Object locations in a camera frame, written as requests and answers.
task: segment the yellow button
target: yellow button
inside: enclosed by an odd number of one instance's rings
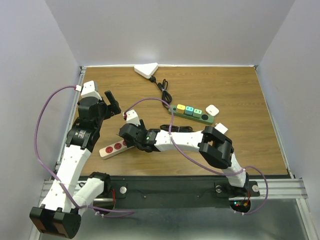
[[[184,114],[185,113],[185,109],[186,109],[185,105],[178,104],[176,106],[176,112],[179,113],[179,114]]]

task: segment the metal bolt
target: metal bolt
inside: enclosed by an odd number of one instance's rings
[[[217,186],[215,187],[215,191],[216,191],[218,194],[221,193],[221,192],[222,192],[221,186],[220,186],[220,185],[217,185]]]
[[[125,194],[127,192],[127,188],[125,186],[120,187],[120,193]]]
[[[252,190],[253,190],[255,193],[257,193],[257,192],[259,192],[259,187],[258,187],[257,185],[253,185],[253,186],[252,186]]]

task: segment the white power strip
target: white power strip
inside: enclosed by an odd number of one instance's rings
[[[120,154],[128,149],[131,149],[133,148],[134,146],[131,146],[131,147],[127,147],[126,146],[126,142],[124,140],[121,140],[121,141],[118,141],[114,144],[111,144],[109,146],[106,146],[104,148],[101,148],[99,150],[99,154],[100,154],[100,157],[103,159],[103,160],[106,160],[108,158],[111,158],[117,154]]]

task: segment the teal button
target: teal button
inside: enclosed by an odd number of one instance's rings
[[[188,116],[192,116],[194,113],[194,108],[192,106],[186,106],[184,110],[184,114]]]

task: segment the red power outlet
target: red power outlet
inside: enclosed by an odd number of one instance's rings
[[[117,142],[117,143],[114,145],[114,148],[115,148],[116,150],[119,150],[121,147],[122,147],[122,145],[121,145],[120,142]]]
[[[113,149],[112,146],[108,146],[108,147],[105,149],[105,152],[106,152],[107,154],[110,154],[110,153],[112,153],[113,150],[114,150],[114,149]]]

